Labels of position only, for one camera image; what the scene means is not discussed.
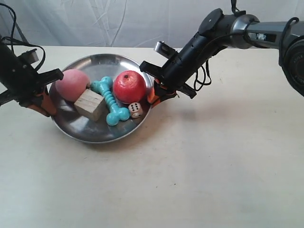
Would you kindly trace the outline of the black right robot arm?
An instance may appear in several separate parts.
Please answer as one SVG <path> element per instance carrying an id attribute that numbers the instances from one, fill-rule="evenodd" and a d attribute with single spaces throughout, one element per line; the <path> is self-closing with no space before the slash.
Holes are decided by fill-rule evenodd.
<path id="1" fill-rule="evenodd" d="M 261 22 L 254 15 L 235 9 L 225 15 L 221 9 L 213 10 L 200 24 L 198 31 L 180 50 L 160 41 L 155 51 L 167 60 L 163 66 L 143 61 L 140 70 L 154 79 L 147 100 L 157 105 L 174 98 L 181 92 L 193 98 L 208 83 L 191 76 L 202 69 L 209 78 L 209 59 L 226 48 L 251 47 L 277 49 L 278 63 L 288 83 L 298 93 L 304 92 L 304 23 L 297 17 L 283 22 Z"/>

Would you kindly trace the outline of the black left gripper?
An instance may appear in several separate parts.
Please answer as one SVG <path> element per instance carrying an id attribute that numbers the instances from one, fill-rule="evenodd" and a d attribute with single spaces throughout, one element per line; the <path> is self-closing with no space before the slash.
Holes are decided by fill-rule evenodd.
<path id="1" fill-rule="evenodd" d="M 36 45 L 24 44 L 32 49 Z M 0 94 L 0 104 L 10 101 L 28 102 L 27 108 L 46 117 L 54 116 L 57 109 L 46 92 L 46 86 L 63 79 L 60 69 L 39 73 L 32 65 L 25 63 L 16 56 L 7 44 L 0 44 L 0 83 L 6 91 Z"/>

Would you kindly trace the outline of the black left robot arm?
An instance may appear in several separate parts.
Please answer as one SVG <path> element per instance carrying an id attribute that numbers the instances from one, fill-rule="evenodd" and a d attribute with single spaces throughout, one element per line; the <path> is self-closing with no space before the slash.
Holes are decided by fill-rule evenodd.
<path id="1" fill-rule="evenodd" d="M 0 94 L 0 104 L 16 101 L 20 106 L 50 117 L 57 109 L 49 97 L 47 85 L 63 79 L 60 69 L 39 73 L 30 63 L 36 50 L 16 56 L 7 45 L 0 43 L 0 83 L 6 91 Z"/>

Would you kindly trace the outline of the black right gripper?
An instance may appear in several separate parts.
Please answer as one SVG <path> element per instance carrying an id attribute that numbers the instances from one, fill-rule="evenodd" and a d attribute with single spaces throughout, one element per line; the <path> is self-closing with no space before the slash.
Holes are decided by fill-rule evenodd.
<path id="1" fill-rule="evenodd" d="M 210 77 L 208 59 L 215 53 L 215 45 L 210 42 L 210 38 L 196 33 L 186 46 L 178 54 L 167 59 L 163 66 L 160 67 L 146 61 L 140 64 L 142 72 L 155 78 L 147 95 L 147 102 L 152 107 L 175 98 L 176 91 L 193 98 L 201 87 L 197 88 L 196 85 L 190 87 L 186 81 L 193 74 L 197 74 L 199 68 L 203 69 L 204 79 L 201 82 L 196 76 L 195 82 L 200 86 L 211 84 L 211 82 L 206 82 L 206 78 Z"/>

